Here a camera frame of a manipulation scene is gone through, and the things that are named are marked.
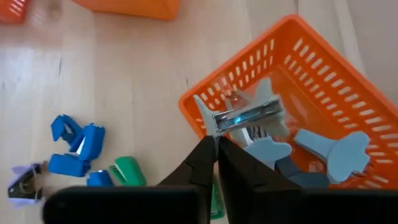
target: blue plastic object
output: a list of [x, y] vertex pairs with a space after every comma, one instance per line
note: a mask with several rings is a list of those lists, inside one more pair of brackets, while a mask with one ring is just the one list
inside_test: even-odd
[[90, 173], [87, 179], [87, 186], [89, 187], [113, 187], [113, 182], [109, 176], [108, 171], [99, 170]]
[[244, 148], [252, 157], [275, 169], [275, 161], [285, 158], [292, 153], [292, 146], [287, 143], [274, 142], [270, 136], [255, 140]]
[[79, 160], [77, 156], [70, 154], [53, 154], [49, 162], [48, 170], [54, 174], [84, 177], [90, 168], [90, 163]]
[[370, 157], [365, 153], [369, 137], [362, 131], [353, 132], [338, 141], [300, 129], [294, 141], [326, 163], [332, 184], [339, 184], [353, 172], [363, 172]]
[[75, 137], [69, 152], [76, 152], [81, 161], [92, 161], [100, 156], [104, 137], [105, 128], [91, 123]]
[[51, 130], [54, 141], [62, 137], [70, 145], [76, 135], [81, 132], [81, 127], [70, 116], [61, 114], [51, 124]]
[[330, 184], [326, 174], [322, 172], [303, 172], [295, 165], [290, 156], [276, 161], [275, 168], [281, 175], [305, 189], [327, 188]]

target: light blue plastic part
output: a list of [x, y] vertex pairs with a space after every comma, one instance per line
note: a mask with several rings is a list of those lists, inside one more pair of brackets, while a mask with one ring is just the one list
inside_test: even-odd
[[335, 141], [300, 129], [294, 141], [326, 163], [331, 184], [344, 182], [353, 172], [363, 172], [370, 160], [365, 153], [370, 139], [362, 131]]
[[252, 157], [264, 163], [272, 170], [275, 169], [275, 161], [285, 158], [292, 153], [292, 146], [287, 143], [274, 142], [270, 136], [255, 140], [244, 150]]

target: orange plastic basket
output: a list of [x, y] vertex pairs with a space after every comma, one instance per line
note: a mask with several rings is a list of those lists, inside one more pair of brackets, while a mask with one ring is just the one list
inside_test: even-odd
[[22, 22], [28, 2], [29, 0], [0, 0], [0, 22]]
[[180, 0], [72, 0], [94, 11], [115, 12], [156, 19], [174, 19]]
[[206, 134], [193, 95], [211, 110], [225, 110], [223, 99], [269, 77], [287, 110], [294, 161], [304, 170], [324, 171], [324, 164], [293, 142], [298, 128], [340, 139], [364, 131], [371, 161], [363, 175], [338, 188], [398, 188], [398, 112], [367, 79], [299, 16], [287, 16], [217, 68], [180, 99], [193, 130]]

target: basket grid hole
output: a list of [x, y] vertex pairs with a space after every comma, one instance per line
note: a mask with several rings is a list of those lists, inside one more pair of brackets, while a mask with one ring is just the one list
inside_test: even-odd
[[336, 88], [336, 87], [340, 86], [341, 84], [343, 84], [343, 81], [342, 81], [342, 79], [339, 79], [339, 80], [335, 81], [334, 83], [332, 83], [331, 86], [333, 88]]
[[387, 144], [388, 147], [398, 147], [398, 142], [392, 142]]
[[370, 180], [366, 180], [364, 183], [370, 187], [381, 188], [381, 185], [379, 185], [373, 181], [370, 181]]
[[304, 72], [301, 76], [300, 76], [300, 78], [298, 78], [300, 81], [303, 81], [303, 79], [305, 78], [305, 77], [307, 77], [307, 73], [306, 72]]
[[307, 53], [307, 51], [309, 50], [309, 46], [308, 45], [306, 45], [301, 51], [300, 51], [300, 53], [298, 53], [298, 55], [300, 56], [300, 57], [303, 57], [304, 55], [305, 55], [305, 53]]
[[217, 91], [221, 90], [220, 84], [214, 83], [213, 86], [214, 86], [214, 88], [216, 88]]
[[14, 2], [17, 3], [20, 7], [24, 7], [23, 3], [21, 3], [18, 0], [14, 0]]
[[369, 156], [385, 156], [386, 153], [384, 152], [370, 152]]
[[260, 51], [260, 50], [257, 50], [257, 51], [256, 51], [256, 60], [257, 60], [257, 61], [260, 61], [260, 59], [261, 59], [261, 51]]
[[221, 80], [223, 81], [224, 86], [227, 86], [228, 82], [226, 81], [226, 78], [223, 77]]
[[376, 159], [376, 162], [381, 164], [392, 164], [392, 160], [390, 159]]
[[234, 80], [234, 74], [232, 73], [232, 72], [229, 72], [229, 79], [231, 80], [231, 81], [233, 81]]
[[210, 96], [214, 96], [214, 91], [211, 87], [207, 89], [207, 92], [209, 92]]
[[316, 60], [316, 61], [311, 65], [311, 68], [312, 68], [312, 69], [316, 69], [322, 62], [323, 62], [323, 59], [322, 59], [322, 58], [318, 58], [318, 60]]
[[303, 43], [303, 39], [299, 39], [297, 41], [297, 43], [294, 45], [293, 50], [297, 51], [297, 49], [299, 49], [299, 47], [301, 46], [302, 43]]
[[374, 110], [368, 109], [368, 110], [364, 110], [364, 111], [359, 112], [359, 115], [366, 116], [366, 115], [373, 114], [373, 113], [374, 113]]
[[346, 125], [344, 125], [344, 128], [355, 128], [355, 127], [357, 127], [358, 125], [356, 124], [356, 123], [352, 123], [352, 124], [346, 124]]
[[375, 118], [371, 118], [371, 119], [367, 119], [365, 120], [366, 124], [373, 124], [373, 123], [377, 123], [380, 122], [381, 118], [380, 117], [375, 117]]
[[350, 95], [350, 96], [347, 96], [347, 97], [344, 99], [344, 101], [345, 101], [345, 102], [350, 102], [350, 101], [353, 101], [353, 100], [357, 99], [358, 97], [359, 97], [359, 95], [356, 94], [356, 93], [354, 93], [354, 94], [352, 94], [352, 95]]
[[381, 139], [395, 139], [398, 138], [398, 134], [394, 133], [394, 134], [382, 134], [380, 135]]
[[302, 67], [301, 67], [301, 66], [298, 66], [298, 67], [296, 68], [296, 70], [294, 71], [294, 75], [299, 74], [299, 73], [301, 72], [301, 69], [302, 69]]
[[364, 101], [360, 101], [359, 103], [353, 104], [353, 108], [357, 109], [357, 108], [360, 108], [360, 107], [365, 106], [365, 105], [366, 105], [366, 103]]
[[286, 58], [285, 58], [285, 65], [287, 65], [287, 63], [289, 62], [289, 60], [290, 60], [290, 58], [292, 58], [292, 56], [291, 55], [287, 55], [286, 56]]
[[323, 81], [324, 82], [328, 82], [328, 81], [330, 81], [332, 78], [334, 78], [336, 76], [336, 73], [335, 72], [332, 72], [332, 73], [330, 73], [329, 75], [327, 75], [324, 79], [323, 79]]
[[289, 70], [293, 69], [296, 66], [296, 61], [294, 60], [290, 65], [289, 65]]
[[305, 59], [306, 63], [309, 63], [315, 57], [315, 52], [310, 53], [310, 55]]
[[378, 145], [370, 144], [370, 145], [366, 146], [366, 149], [377, 149], [378, 147], [379, 147]]
[[201, 98], [202, 98], [204, 101], [207, 100], [207, 95], [206, 95], [206, 93], [202, 93], [200, 96], [201, 96]]
[[242, 62], [242, 67], [243, 67], [244, 72], [248, 69], [248, 65], [247, 65], [246, 61]]
[[385, 184], [387, 184], [387, 183], [389, 182], [386, 178], [381, 177], [381, 176], [379, 176], [379, 175], [374, 175], [374, 176], [373, 176], [373, 179], [378, 180], [378, 181], [380, 181], [380, 182], [383, 182], [383, 183], [385, 183]]
[[324, 74], [327, 70], [329, 70], [329, 65], [325, 65], [323, 66], [319, 71], [318, 71], [318, 75], [322, 75]]
[[309, 78], [309, 79], [304, 83], [304, 85], [305, 85], [305, 86], [309, 86], [312, 82], [313, 82], [313, 78]]
[[343, 95], [344, 93], [347, 93], [347, 92], [349, 92], [350, 90], [351, 90], [351, 87], [346, 86], [346, 87], [342, 88], [341, 90], [339, 90], [337, 93], [338, 93], [339, 95]]
[[268, 48], [267, 44], [264, 44], [264, 49], [262, 50], [263, 51], [263, 56], [267, 55], [267, 48]]
[[382, 125], [372, 128], [373, 131], [386, 131], [391, 129], [391, 125]]
[[273, 50], [274, 49], [274, 44], [275, 44], [275, 40], [271, 39], [271, 46], [269, 47], [269, 50]]
[[254, 57], [253, 57], [253, 55], [250, 55], [249, 62], [250, 62], [250, 66], [254, 65]]
[[10, 7], [9, 9], [10, 9], [10, 11], [11, 11], [12, 13], [14, 13], [15, 15], [17, 15], [17, 16], [20, 16], [20, 15], [21, 15], [20, 12], [15, 11], [15, 9], [13, 9], [12, 7]]
[[341, 114], [343, 114], [342, 110], [338, 110], [338, 111], [335, 111], [335, 112], [332, 113], [333, 116], [339, 116]]
[[21, 12], [22, 9], [21, 9], [20, 6], [18, 6], [18, 5], [15, 4], [16, 2], [17, 2], [17, 1], [14, 1], [13, 3], [11, 3], [11, 6], [12, 6], [14, 9], [18, 10], [19, 12]]
[[327, 106], [326, 109], [331, 110], [331, 109], [336, 108], [336, 107], [337, 107], [337, 104], [333, 103], [333, 104]]
[[236, 66], [236, 67], [235, 67], [235, 72], [236, 72], [236, 75], [237, 75], [237, 76], [240, 76], [240, 75], [241, 75], [241, 69], [239, 68], [239, 66]]
[[340, 119], [338, 119], [337, 121], [338, 121], [339, 123], [343, 123], [343, 122], [349, 121], [349, 117], [340, 118]]
[[313, 87], [311, 87], [310, 92], [312, 93], [313, 91], [317, 90], [319, 88], [318, 84], [315, 84]]

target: metal part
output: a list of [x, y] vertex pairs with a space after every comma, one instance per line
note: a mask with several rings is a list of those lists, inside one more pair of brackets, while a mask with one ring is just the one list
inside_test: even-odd
[[281, 113], [284, 111], [284, 109], [279, 99], [276, 99], [261, 106], [243, 111], [235, 117], [231, 117], [231, 113], [236, 111], [237, 110], [229, 110], [213, 116], [218, 132], [245, 128], [252, 122], [259, 121], [260, 119], [264, 119], [277, 113]]

